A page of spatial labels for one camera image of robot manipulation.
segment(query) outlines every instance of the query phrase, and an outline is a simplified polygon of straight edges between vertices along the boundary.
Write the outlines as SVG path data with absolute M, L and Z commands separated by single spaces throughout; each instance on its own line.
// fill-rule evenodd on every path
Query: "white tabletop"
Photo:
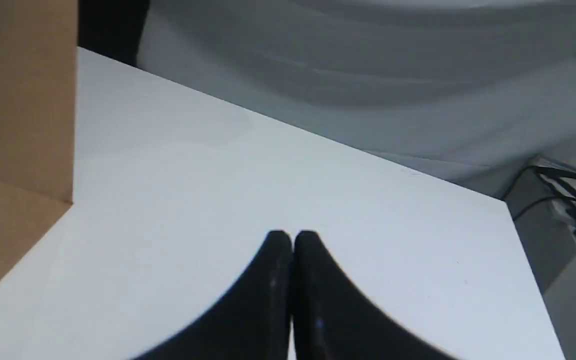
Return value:
M 78 56 L 75 205 L 0 281 L 0 359 L 135 356 L 273 229 L 318 231 L 379 308 L 459 359 L 564 359 L 503 202 Z

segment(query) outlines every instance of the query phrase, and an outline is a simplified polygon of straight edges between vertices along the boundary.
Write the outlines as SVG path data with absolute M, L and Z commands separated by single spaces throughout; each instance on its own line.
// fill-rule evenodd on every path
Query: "white fabric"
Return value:
M 576 5 L 393 10 L 375 22 L 335 9 L 154 0 L 139 64 L 447 179 L 576 136 Z

